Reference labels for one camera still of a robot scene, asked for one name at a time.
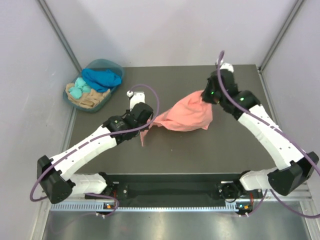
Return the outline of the pink t shirt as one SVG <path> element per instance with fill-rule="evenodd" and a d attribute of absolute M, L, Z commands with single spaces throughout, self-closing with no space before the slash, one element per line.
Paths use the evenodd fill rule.
<path fill-rule="evenodd" d="M 207 130 L 213 121 L 213 109 L 210 103 L 202 100 L 202 93 L 198 90 L 182 98 L 158 115 L 148 127 L 164 127 L 175 132 Z"/>

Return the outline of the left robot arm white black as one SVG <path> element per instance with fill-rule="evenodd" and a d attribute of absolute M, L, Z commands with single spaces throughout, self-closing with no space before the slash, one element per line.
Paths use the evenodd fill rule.
<path fill-rule="evenodd" d="M 51 158 L 46 155 L 37 161 L 37 178 L 52 204 L 70 196 L 98 194 L 109 198 L 114 191 L 103 172 L 78 174 L 77 171 L 99 154 L 136 137 L 145 130 L 153 109 L 139 102 L 123 115 L 110 117 L 96 131 L 63 153 Z"/>

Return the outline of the right aluminium frame post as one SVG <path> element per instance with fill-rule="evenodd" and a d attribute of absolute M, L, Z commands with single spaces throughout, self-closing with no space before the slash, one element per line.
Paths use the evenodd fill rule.
<path fill-rule="evenodd" d="M 260 66 L 257 68 L 259 73 L 262 73 L 263 70 L 267 67 L 268 63 L 272 59 L 273 55 L 275 54 L 277 48 L 280 46 L 282 40 L 284 39 L 287 31 L 289 30 L 290 26 L 292 25 L 293 21 L 297 17 L 299 11 L 301 10 L 302 6 L 304 5 L 305 0 L 295 0 L 292 8 L 289 11 L 289 14 L 285 18 L 285 21 L 281 25 L 274 41 L 272 42 L 270 48 L 268 49 L 265 57 L 263 58 Z"/>

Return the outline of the blue t shirt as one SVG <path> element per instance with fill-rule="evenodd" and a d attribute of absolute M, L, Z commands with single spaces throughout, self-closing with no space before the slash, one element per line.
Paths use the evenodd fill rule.
<path fill-rule="evenodd" d="M 104 93 L 122 84 L 122 78 L 113 71 L 85 68 L 81 72 L 83 80 L 96 92 Z"/>

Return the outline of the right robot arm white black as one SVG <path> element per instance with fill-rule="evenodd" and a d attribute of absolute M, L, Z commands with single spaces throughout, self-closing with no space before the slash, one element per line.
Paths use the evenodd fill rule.
<path fill-rule="evenodd" d="M 249 90 L 238 90 L 232 71 L 221 69 L 212 72 L 201 97 L 206 103 L 220 105 L 247 128 L 275 163 L 274 168 L 243 172 L 233 185 L 237 197 L 245 198 L 258 189 L 273 190 L 287 196 L 310 178 L 314 171 L 312 164 L 319 162 L 317 154 L 312 151 L 304 156 L 283 137 L 279 126 L 258 98 Z"/>

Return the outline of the beige t shirt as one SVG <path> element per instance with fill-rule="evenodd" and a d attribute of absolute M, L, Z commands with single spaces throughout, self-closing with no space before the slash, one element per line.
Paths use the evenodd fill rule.
<path fill-rule="evenodd" d="M 75 104 L 77 107 L 84 109 L 93 109 L 101 104 L 103 100 L 106 100 L 107 97 L 111 94 L 111 90 L 108 89 L 105 92 L 97 92 L 94 89 L 91 89 L 90 92 L 85 92 L 81 95 L 79 99 L 74 98 L 69 90 L 74 87 L 74 83 L 68 83 L 65 88 L 65 93 L 67 94 L 67 100 Z"/>

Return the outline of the light turquoise t shirt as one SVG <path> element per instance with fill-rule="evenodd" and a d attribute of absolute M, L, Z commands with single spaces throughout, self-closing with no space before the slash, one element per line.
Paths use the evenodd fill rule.
<path fill-rule="evenodd" d="M 90 93 L 91 87 L 82 77 L 78 77 L 75 83 L 67 90 L 67 92 L 76 100 L 80 99 L 83 94 Z"/>

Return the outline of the aluminium rail front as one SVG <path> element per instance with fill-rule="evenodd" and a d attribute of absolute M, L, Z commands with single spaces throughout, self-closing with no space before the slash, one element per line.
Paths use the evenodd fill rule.
<path fill-rule="evenodd" d="M 258 196 L 255 196 L 254 198 L 255 199 L 260 198 L 261 196 L 264 195 L 263 192 L 264 191 L 257 193 Z M 311 192 L 309 191 L 309 188 L 306 184 L 303 184 L 302 187 L 298 187 L 298 189 L 294 190 L 293 192 L 291 192 L 287 196 L 280 195 L 279 193 L 276 193 L 276 192 L 274 192 L 274 194 L 273 194 L 271 190 L 268 190 L 267 194 L 266 194 L 266 199 L 271 199 L 271 198 L 275 199 L 274 195 L 282 201 L 289 201 L 289 200 L 296 201 L 296 200 L 312 199 Z M 73 196 L 68 197 L 66 200 L 70 201 L 70 200 L 77 200 L 77 199 L 78 200 L 85 199 L 85 195 L 84 194 L 73 195 Z"/>

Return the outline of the aluminium frame post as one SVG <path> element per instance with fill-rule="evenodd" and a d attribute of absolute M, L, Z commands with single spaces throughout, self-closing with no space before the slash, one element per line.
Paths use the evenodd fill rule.
<path fill-rule="evenodd" d="M 263 70 L 267 67 L 268 63 L 272 59 L 273 55 L 275 54 L 277 48 L 280 46 L 282 40 L 284 39 L 287 31 L 289 30 L 290 26 L 292 25 L 293 21 L 297 17 L 299 11 L 301 10 L 302 6 L 304 5 L 305 0 L 295 0 L 292 8 L 289 11 L 289 14 L 285 18 L 285 21 L 281 25 L 274 41 L 272 42 L 270 48 L 268 49 L 265 57 L 263 58 L 260 66 L 257 68 L 259 73 L 262 73 Z"/>
<path fill-rule="evenodd" d="M 40 7 L 41 11 L 43 12 L 44 16 L 48 20 L 51 28 L 53 29 L 54 33 L 58 37 L 59 42 L 61 43 L 65 53 L 69 57 L 71 63 L 75 67 L 78 73 L 81 73 L 82 67 L 74 54 L 67 38 L 65 37 L 65 34 L 63 33 L 61 27 L 59 26 L 59 23 L 57 22 L 51 8 L 49 7 L 46 0 L 36 0 L 36 3 Z"/>

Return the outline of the teal laundry basket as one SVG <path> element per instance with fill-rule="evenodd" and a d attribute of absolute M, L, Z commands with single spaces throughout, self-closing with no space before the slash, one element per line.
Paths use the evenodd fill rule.
<path fill-rule="evenodd" d="M 92 69 L 95 71 L 111 70 L 112 72 L 114 72 L 115 74 L 117 74 L 118 76 L 121 77 L 122 82 L 123 82 L 123 79 L 125 76 L 125 70 L 123 67 L 121 67 L 117 63 L 114 63 L 114 62 L 112 62 L 110 60 L 106 60 L 106 59 L 96 59 L 96 60 L 92 61 L 91 63 L 89 63 L 89 65 L 87 65 L 87 67 L 84 69 Z M 78 74 L 78 76 L 71 83 L 74 84 L 77 78 L 82 78 L 82 71 L 80 74 Z M 102 103 L 98 104 L 98 106 L 94 107 L 93 109 L 85 109 L 85 108 L 76 106 L 74 103 L 71 103 L 69 100 L 67 100 L 67 94 L 65 93 L 66 89 L 62 93 L 62 98 L 70 106 L 72 106 L 78 110 L 81 110 L 81 111 L 87 112 L 87 113 L 95 113 L 95 112 L 98 112 L 108 102 L 108 100 L 111 98 L 113 93 L 115 93 L 115 91 L 119 88 L 119 86 L 120 85 L 110 89 L 110 95 L 106 97 L 106 100 L 103 100 Z"/>

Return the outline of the left aluminium frame post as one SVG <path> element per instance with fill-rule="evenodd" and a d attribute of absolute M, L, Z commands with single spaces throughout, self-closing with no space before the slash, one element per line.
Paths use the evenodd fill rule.
<path fill-rule="evenodd" d="M 59 26 L 59 23 L 57 22 L 51 8 L 49 7 L 46 0 L 36 0 L 36 3 L 40 7 L 41 11 L 43 12 L 44 16 L 48 20 L 51 28 L 53 29 L 54 33 L 58 37 L 59 42 L 61 43 L 65 53 L 69 57 L 71 63 L 75 67 L 78 73 L 81 73 L 82 67 L 74 54 L 67 38 L 65 37 L 65 34 L 63 33 L 61 27 Z"/>

